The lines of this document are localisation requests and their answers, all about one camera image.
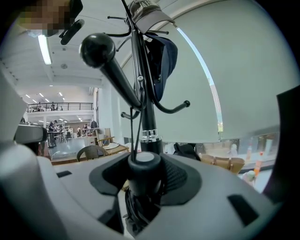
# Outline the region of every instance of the chair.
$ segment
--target chair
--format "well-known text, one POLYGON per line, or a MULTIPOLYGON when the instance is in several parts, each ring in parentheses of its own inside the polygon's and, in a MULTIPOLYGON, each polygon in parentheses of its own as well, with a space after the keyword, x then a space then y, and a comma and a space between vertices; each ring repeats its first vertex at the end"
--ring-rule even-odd
POLYGON ((104 148, 97 146, 97 145, 87 146, 87 147, 80 149, 80 151, 77 153, 77 161, 78 162, 80 162, 80 156, 83 153, 85 153, 87 160, 106 156, 106 151, 104 150, 104 148))
POLYGON ((245 160, 239 157, 229 159, 224 157, 214 157, 208 154, 202 154, 201 161, 203 163, 217 165, 231 171, 234 174, 238 174, 245 165, 245 160))

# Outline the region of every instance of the white wall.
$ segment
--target white wall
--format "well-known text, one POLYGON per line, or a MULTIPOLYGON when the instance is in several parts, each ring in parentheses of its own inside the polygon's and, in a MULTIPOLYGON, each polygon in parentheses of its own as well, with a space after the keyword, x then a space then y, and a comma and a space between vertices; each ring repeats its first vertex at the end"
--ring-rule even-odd
POLYGON ((111 134, 113 130, 112 122, 112 86, 108 81, 105 81, 102 88, 99 88, 99 99, 98 99, 98 114, 99 114, 99 127, 100 128, 110 128, 111 134))
MULTIPOLYGON (((281 32, 258 5, 247 0, 208 4, 176 18, 202 55, 211 73, 222 109, 224 138, 240 138, 279 126, 276 95, 299 84, 299 70, 281 32)), ((215 142, 216 110, 208 80, 191 47, 170 24, 168 36, 178 47, 177 66, 169 77, 161 104, 172 108, 190 100, 176 114, 155 109, 165 142, 215 142)), ((123 70, 133 83, 132 60, 123 70)), ((120 112, 129 107, 114 90, 113 128, 130 137, 130 121, 120 112)), ((138 119, 134 121, 136 134, 138 119)))
POLYGON ((300 75, 289 46, 267 13, 251 1, 222 1, 183 15, 176 23, 213 77, 224 138, 278 126, 276 95, 297 86, 300 75))

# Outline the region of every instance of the light strip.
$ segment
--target light strip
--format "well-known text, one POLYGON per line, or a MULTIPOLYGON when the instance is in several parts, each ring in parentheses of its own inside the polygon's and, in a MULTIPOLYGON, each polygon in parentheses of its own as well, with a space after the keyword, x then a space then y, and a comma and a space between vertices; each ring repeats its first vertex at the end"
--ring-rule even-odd
POLYGON ((48 39, 44 35, 40 35, 38 36, 38 43, 42 52, 44 63, 46 65, 51 65, 52 61, 51 61, 49 48, 48 48, 48 39))
POLYGON ((189 46, 192 48, 193 52, 195 53, 197 59, 199 60, 201 66, 202 66, 202 68, 204 70, 204 73, 205 73, 206 78, 207 78, 207 80, 209 82, 210 90, 211 90, 211 93, 212 93, 212 96, 213 96, 213 100, 214 100, 214 103, 215 103, 215 109, 216 109, 216 114, 217 114, 217 122, 218 122, 218 129, 220 129, 219 126, 221 124, 223 125, 223 118, 222 118, 221 106, 220 106, 220 101, 219 101, 219 96, 218 96, 218 93, 217 93, 217 89, 216 89, 214 81, 212 80, 212 76, 210 74, 210 71, 208 70, 208 67, 207 67, 206 63, 204 62, 203 57, 201 56, 201 54, 199 53, 198 49, 193 44, 193 42, 188 38, 188 36, 179 27, 177 27, 176 29, 184 37, 184 39, 187 41, 187 43, 189 44, 189 46))

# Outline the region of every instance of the bottle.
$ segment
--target bottle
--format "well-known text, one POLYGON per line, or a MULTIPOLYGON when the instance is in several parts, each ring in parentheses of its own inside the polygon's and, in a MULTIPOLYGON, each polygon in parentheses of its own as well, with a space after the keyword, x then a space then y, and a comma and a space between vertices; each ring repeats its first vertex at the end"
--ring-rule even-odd
POLYGON ((249 147, 247 149, 247 155, 246 155, 246 161, 250 161, 251 159, 251 152, 252 152, 252 144, 249 144, 249 147))
POLYGON ((263 152, 260 152, 259 153, 259 160, 256 161, 255 163, 255 168, 254 168, 254 172, 255 172, 255 176, 257 177, 260 169, 261 169, 261 166, 262 166, 262 162, 263 162, 263 152))

